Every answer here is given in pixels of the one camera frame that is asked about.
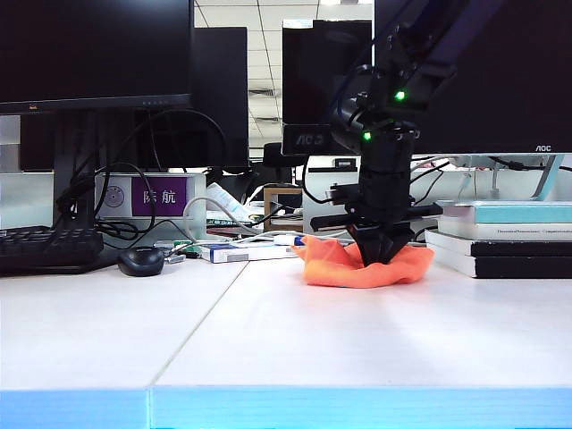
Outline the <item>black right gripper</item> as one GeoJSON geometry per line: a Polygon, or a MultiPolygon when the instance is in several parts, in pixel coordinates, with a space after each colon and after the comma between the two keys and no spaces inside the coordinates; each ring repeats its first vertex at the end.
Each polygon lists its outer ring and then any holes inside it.
{"type": "Polygon", "coordinates": [[[380,261],[388,264],[413,238],[409,224],[425,217],[442,214],[437,203],[425,206],[412,206],[409,203],[397,206],[375,207],[363,202],[352,201],[344,205],[344,214],[315,216],[310,220],[313,231],[329,231],[349,227],[349,235],[359,249],[364,266],[380,261]],[[380,255],[380,231],[377,226],[391,226],[384,233],[380,255]]]}

